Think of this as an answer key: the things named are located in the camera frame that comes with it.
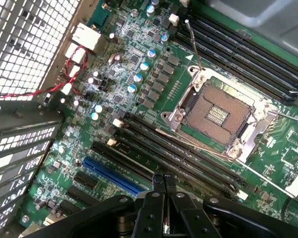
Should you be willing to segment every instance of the perforated metal panel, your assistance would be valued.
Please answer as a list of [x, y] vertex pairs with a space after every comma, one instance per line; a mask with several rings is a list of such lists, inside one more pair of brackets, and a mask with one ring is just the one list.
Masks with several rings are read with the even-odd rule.
[[0, 0], [0, 94], [22, 94], [40, 88], [78, 3]]

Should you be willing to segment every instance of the expansion slot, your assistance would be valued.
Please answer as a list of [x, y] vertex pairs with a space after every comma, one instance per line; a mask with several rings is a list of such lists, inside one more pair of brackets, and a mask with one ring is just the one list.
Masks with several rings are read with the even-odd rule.
[[144, 120], [142, 120], [141, 118], [137, 117], [136, 115], [133, 114], [126, 114], [125, 116], [126, 119], [124, 119], [124, 122], [129, 124], [129, 123], [133, 123], [135, 125], [138, 125], [138, 127], [146, 129], [149, 131], [151, 131], [154, 135], [155, 135], [155, 140], [162, 140], [164, 142], [167, 142], [167, 144], [170, 146], [170, 149], [174, 152], [177, 153], [177, 155], [179, 156], [187, 156], [189, 158], [191, 158], [191, 161], [204, 161], [206, 163], [208, 163], [210, 165], [210, 167], [215, 167], [217, 168], [221, 173], [224, 173], [226, 176], [232, 178], [233, 180], [235, 180], [236, 182], [239, 182], [241, 185], [245, 185], [245, 179], [243, 177], [241, 177], [240, 175], [238, 175], [237, 173], [235, 173], [234, 171], [224, 167], [223, 165], [219, 164], [218, 162], [200, 154], [198, 151], [190, 148], [189, 146], [180, 143], [177, 140], [174, 140], [172, 138], [163, 136], [159, 133], [157, 133], [154, 129], [154, 127], [150, 124], [148, 124], [147, 122], [145, 122]]
[[[207, 16], [189, 13], [199, 54], [284, 103], [298, 98], [298, 69], [255, 43], [242, 38]], [[192, 48], [190, 32], [183, 25], [176, 42]]]
[[199, 190], [202, 190], [205, 195], [222, 195], [222, 193], [220, 191], [217, 191], [216, 189], [213, 189], [213, 188], [209, 187], [208, 185], [202, 183], [201, 181], [196, 179], [191, 173], [187, 173], [187, 172], [183, 171], [181, 168], [170, 164], [167, 160], [164, 159], [164, 157], [157, 156], [156, 154], [151, 153], [151, 151], [149, 151], [146, 148], [142, 147], [141, 145], [135, 143], [134, 141], [125, 139], [125, 138], [116, 138], [116, 139], [120, 143], [130, 147], [131, 149], [137, 151], [138, 153], [157, 162], [159, 164], [160, 168], [164, 169], [162, 172], [169, 171], [169, 172], [175, 174], [178, 178], [183, 179], [184, 181], [187, 181], [193, 187], [195, 187]]
[[87, 206], [94, 206], [94, 205], [99, 204], [99, 201], [97, 201], [92, 196], [86, 194], [79, 188], [75, 187], [74, 185], [69, 187], [69, 189], [66, 191], [66, 195], [74, 200], [77, 200], [78, 202], [81, 202], [82, 204], [87, 205]]
[[76, 205], [72, 204], [71, 202], [69, 202], [67, 200], [63, 200], [60, 203], [59, 210], [61, 210], [66, 215], [72, 215], [76, 212], [81, 211], [82, 209], [80, 209], [79, 207], [77, 207]]
[[106, 159], [115, 162], [115, 164], [119, 165], [120, 167], [132, 171], [148, 182], [152, 182], [153, 173], [137, 165], [136, 163], [133, 163], [131, 160], [127, 160], [124, 158], [124, 156], [112, 150], [112, 148], [95, 141], [91, 149], [97, 152], [99, 155], [104, 156]]
[[98, 180], [85, 174], [82, 171], [78, 171], [74, 177], [74, 181], [83, 184], [84, 186], [93, 189], [98, 185]]
[[82, 164], [89, 170], [92, 170], [94, 173], [103, 176], [105, 179], [123, 188], [125, 191], [129, 192], [133, 196], [136, 196], [139, 192], [144, 191], [142, 187], [139, 187], [138, 185], [130, 182], [126, 178], [103, 166], [91, 157], [86, 157], [83, 160]]
[[138, 143], [142, 145], [144, 148], [149, 150], [151, 153], [155, 154], [158, 157], [164, 158], [166, 161], [169, 162], [171, 165], [175, 165], [176, 167], [180, 168], [182, 171], [192, 174], [192, 176], [208, 186], [211, 186], [213, 189], [220, 191], [226, 197], [234, 196], [234, 191], [231, 187], [228, 187], [224, 184], [218, 183], [215, 180], [209, 178], [208, 176], [204, 175], [203, 173], [199, 172], [194, 167], [187, 164], [183, 159], [175, 156], [174, 154], [164, 150], [163, 148], [159, 147], [159, 145], [155, 144], [152, 141], [147, 140], [145, 137], [142, 137], [139, 134], [132, 134], [129, 131], [121, 131], [122, 138], [127, 140], [132, 140], [134, 143]]

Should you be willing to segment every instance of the silver capacitor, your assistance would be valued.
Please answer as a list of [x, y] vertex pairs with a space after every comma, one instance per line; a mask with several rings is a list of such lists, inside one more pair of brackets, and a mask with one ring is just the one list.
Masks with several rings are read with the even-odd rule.
[[160, 0], [151, 0], [151, 5], [154, 8], [158, 8], [160, 6]]
[[110, 39], [113, 43], [115, 43], [115, 44], [117, 44], [117, 43], [119, 42], [119, 39], [118, 39], [118, 37], [115, 35], [115, 33], [110, 33], [110, 34], [109, 34], [109, 39]]
[[154, 12], [155, 12], [154, 6], [149, 5], [147, 7], [147, 16], [148, 17], [154, 16]]

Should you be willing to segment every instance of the black pcie slot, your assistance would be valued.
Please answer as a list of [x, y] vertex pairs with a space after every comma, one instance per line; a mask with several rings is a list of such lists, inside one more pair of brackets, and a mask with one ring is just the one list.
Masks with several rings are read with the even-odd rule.
[[201, 170], [205, 174], [209, 174], [210, 176], [216, 178], [218, 181], [222, 182], [223, 184], [227, 186], [233, 186], [237, 188], [237, 184], [235, 184], [234, 181], [232, 181], [230, 178], [226, 178], [223, 175], [219, 174], [217, 171], [212, 170], [205, 165], [202, 165], [197, 160], [191, 159], [189, 156], [187, 156], [185, 153], [182, 153], [176, 146], [173, 144], [168, 144], [164, 141], [157, 133], [152, 133], [150, 130], [146, 130], [145, 127], [139, 128], [135, 124], [128, 123], [128, 129], [131, 131], [135, 131], [136, 133], [139, 133], [143, 137], [151, 140], [152, 142], [156, 143], [157, 145], [161, 146], [162, 148], [169, 151], [169, 153], [173, 153], [176, 156], [179, 156], [181, 159], [183, 159], [187, 164]]
[[83, 184], [84, 186], [93, 189], [98, 184], [98, 180], [85, 174], [82, 171], [78, 171], [77, 174], [74, 177], [74, 181], [79, 182], [80, 184]]
[[221, 193], [225, 194], [226, 197], [232, 197], [235, 195], [235, 191], [232, 190], [231, 187], [227, 187], [224, 184], [217, 183], [214, 180], [210, 179], [209, 177], [205, 176], [202, 173], [199, 173], [197, 170], [194, 170], [193, 167], [190, 167], [183, 161], [181, 158], [176, 157], [169, 153], [168, 151], [164, 150], [163, 148], [159, 148], [158, 145], [152, 145], [151, 141], [147, 140], [144, 137], [141, 137], [140, 135], [133, 135], [129, 131], [123, 131], [121, 130], [122, 137], [133, 140], [134, 143], [139, 143], [146, 149], [150, 150], [151, 153], [164, 157], [165, 160], [169, 161], [170, 164], [176, 165], [178, 168], [183, 170], [186, 173], [190, 173], [192, 176], [194, 176], [197, 180], [207, 184], [208, 186], [211, 186], [213, 189], [216, 189], [220, 191]]
[[81, 202], [81, 203], [87, 205], [87, 206], [94, 206], [94, 205], [99, 204], [99, 201], [97, 201], [92, 196], [89, 196], [88, 194], [86, 194], [79, 188], [75, 187], [74, 185], [69, 187], [69, 189], [66, 191], [66, 195], [78, 202]]
[[252, 42], [251, 40], [245, 39], [240, 36], [237, 32], [229, 29], [228, 27], [224, 26], [223, 24], [213, 20], [207, 15], [202, 15], [199, 12], [191, 11], [189, 13], [192, 17], [207, 23], [208, 25], [212, 26], [213, 28], [217, 29], [218, 31], [224, 33], [228, 37], [238, 41], [240, 44], [246, 46], [250, 50], [259, 54], [262, 58], [264, 58], [267, 62], [273, 62], [277, 64], [280, 68], [282, 68], [288, 74], [298, 76], [298, 68], [291, 63], [287, 62], [283, 58], [269, 52], [265, 48], [257, 45], [256, 43]]
[[214, 161], [206, 156], [203, 156], [198, 151], [190, 148], [189, 146], [187, 146], [183, 143], [180, 143], [179, 141], [177, 141], [175, 139], [158, 134], [152, 125], [146, 123], [144, 120], [142, 120], [138, 116], [128, 113], [128, 114], [126, 114], [126, 119], [132, 121], [133, 123], [138, 123], [140, 127], [147, 128], [148, 130], [151, 130], [152, 132], [156, 133], [157, 136], [159, 136], [160, 138], [163, 138], [163, 140], [168, 141], [170, 145], [175, 145], [177, 147], [177, 149], [174, 149], [174, 151], [181, 149], [183, 154], [188, 155], [191, 158], [197, 159], [198, 161], [202, 160], [202, 161], [208, 163], [209, 165], [211, 165], [212, 167], [219, 169], [220, 171], [225, 173], [227, 176], [240, 182], [242, 185], [245, 185], [245, 179], [243, 177], [241, 177], [240, 175], [238, 175], [237, 173], [235, 173], [234, 171], [226, 168], [225, 166], [217, 163], [216, 161]]
[[184, 181], [187, 181], [190, 183], [193, 187], [202, 190], [206, 195], [223, 195], [220, 191], [217, 191], [215, 189], [212, 189], [211, 187], [207, 186], [206, 184], [202, 183], [198, 179], [194, 177], [191, 173], [187, 173], [183, 171], [181, 168], [178, 168], [170, 163], [168, 163], [167, 160], [165, 160], [164, 157], [157, 156], [153, 153], [151, 153], [146, 148], [142, 147], [141, 145], [135, 143], [133, 140], [125, 139], [125, 138], [116, 138], [116, 140], [123, 145], [126, 145], [133, 150], [137, 151], [140, 154], [143, 154], [144, 156], [147, 156], [149, 159], [154, 160], [159, 164], [160, 167], [164, 169], [163, 172], [171, 172], [174, 175], [176, 175], [178, 178], [183, 179]]
[[59, 210], [67, 215], [72, 215], [74, 213], [80, 212], [82, 209], [67, 200], [63, 200], [60, 203]]
[[[289, 75], [281, 75], [278, 71], [278, 68], [274, 69], [267, 67], [262, 59], [259, 59], [255, 55], [246, 54], [245, 50], [238, 48], [236, 45], [232, 44], [230, 41], [221, 38], [221, 35], [212, 35], [212, 31], [207, 31], [207, 28], [201, 28], [198, 25], [192, 24], [192, 27], [195, 29], [195, 38], [196, 41], [207, 43], [208, 45], [213, 46], [217, 50], [226, 52], [232, 59], [236, 60], [240, 64], [245, 65], [245, 67], [253, 69], [258, 75], [261, 75], [262, 78], [267, 78], [274, 83], [275, 87], [281, 87], [284, 89], [285, 93], [289, 91], [296, 91], [297, 82], [290, 80]], [[186, 35], [189, 36], [190, 32], [186, 28], [182, 28], [182, 31], [186, 32]]]
[[133, 173], [139, 175], [148, 182], [152, 182], [152, 173], [137, 165], [136, 163], [127, 160], [126, 158], [124, 158], [124, 156], [118, 154], [117, 152], [101, 144], [100, 142], [95, 141], [91, 149], [97, 152], [99, 155], [104, 156], [106, 159], [115, 162], [116, 165], [119, 165], [122, 168], [132, 171]]
[[[192, 50], [192, 44], [191, 41], [184, 35], [181, 35], [180, 33], [177, 34], [177, 38], [175, 41], [184, 47]], [[213, 50], [208, 49], [208, 51], [204, 48], [198, 47], [198, 53], [201, 57], [205, 58], [211, 63], [216, 64], [217, 66], [223, 68], [225, 71], [231, 73], [235, 77], [245, 81], [250, 86], [253, 86], [254, 88], [257, 88], [262, 93], [266, 94], [269, 97], [272, 97], [285, 105], [291, 105], [296, 99], [289, 98], [284, 93], [280, 92], [276, 88], [272, 88], [271, 86], [263, 86], [267, 85], [263, 80], [257, 78], [256, 76], [253, 76], [246, 72], [245, 70], [242, 70], [237, 65], [232, 64], [231, 62], [228, 62], [226, 59], [221, 59], [220, 55], [221, 53], [215, 52]]]

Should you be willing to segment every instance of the blue capacitor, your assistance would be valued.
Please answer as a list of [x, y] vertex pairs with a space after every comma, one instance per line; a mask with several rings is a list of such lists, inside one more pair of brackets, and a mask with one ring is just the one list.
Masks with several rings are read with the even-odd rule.
[[147, 56], [151, 59], [153, 59], [154, 57], [156, 57], [156, 52], [154, 50], [148, 50], [147, 51]]

